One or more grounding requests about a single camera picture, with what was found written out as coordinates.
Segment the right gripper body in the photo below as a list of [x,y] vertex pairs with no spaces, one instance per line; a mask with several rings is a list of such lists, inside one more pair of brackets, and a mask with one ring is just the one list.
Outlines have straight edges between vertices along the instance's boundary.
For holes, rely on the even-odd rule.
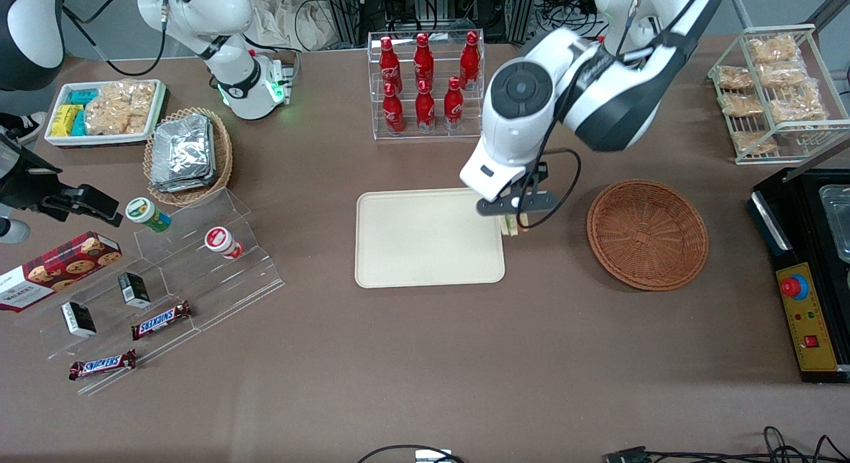
[[297,63],[284,64],[276,58],[265,57],[264,84],[272,103],[285,106],[290,103],[292,86],[297,78]]

